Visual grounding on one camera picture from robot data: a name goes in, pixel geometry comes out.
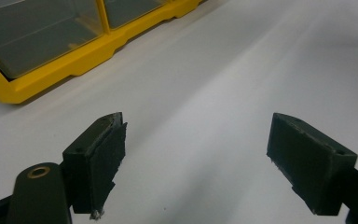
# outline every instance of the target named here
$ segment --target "white surface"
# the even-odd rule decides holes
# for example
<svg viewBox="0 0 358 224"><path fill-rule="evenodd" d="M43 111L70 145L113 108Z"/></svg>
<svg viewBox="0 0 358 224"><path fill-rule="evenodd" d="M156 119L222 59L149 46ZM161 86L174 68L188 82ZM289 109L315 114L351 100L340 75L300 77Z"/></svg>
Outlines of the white surface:
<svg viewBox="0 0 358 224"><path fill-rule="evenodd" d="M266 152L281 112L358 153L358 1L209 0L83 77L0 104L0 199L117 111L127 156L99 223L344 223L345 206L314 216Z"/></svg>

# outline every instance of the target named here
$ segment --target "transparent cover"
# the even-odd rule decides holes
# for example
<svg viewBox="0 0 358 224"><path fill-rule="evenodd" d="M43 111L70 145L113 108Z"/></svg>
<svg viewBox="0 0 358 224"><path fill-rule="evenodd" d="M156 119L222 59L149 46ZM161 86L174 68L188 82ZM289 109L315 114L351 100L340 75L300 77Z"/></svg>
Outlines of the transparent cover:
<svg viewBox="0 0 358 224"><path fill-rule="evenodd" d="M0 70L21 77L102 32L94 0L0 0Z"/></svg>
<svg viewBox="0 0 358 224"><path fill-rule="evenodd" d="M163 6L168 0L105 0L110 28L116 29Z"/></svg>

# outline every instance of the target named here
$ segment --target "storage organizer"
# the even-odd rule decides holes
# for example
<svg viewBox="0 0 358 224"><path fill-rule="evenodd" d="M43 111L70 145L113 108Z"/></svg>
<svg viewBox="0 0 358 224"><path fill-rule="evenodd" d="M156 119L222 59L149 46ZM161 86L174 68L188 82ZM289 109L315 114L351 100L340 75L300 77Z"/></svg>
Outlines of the storage organizer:
<svg viewBox="0 0 358 224"><path fill-rule="evenodd" d="M0 0L0 102L18 104L106 61L201 0Z"/></svg>

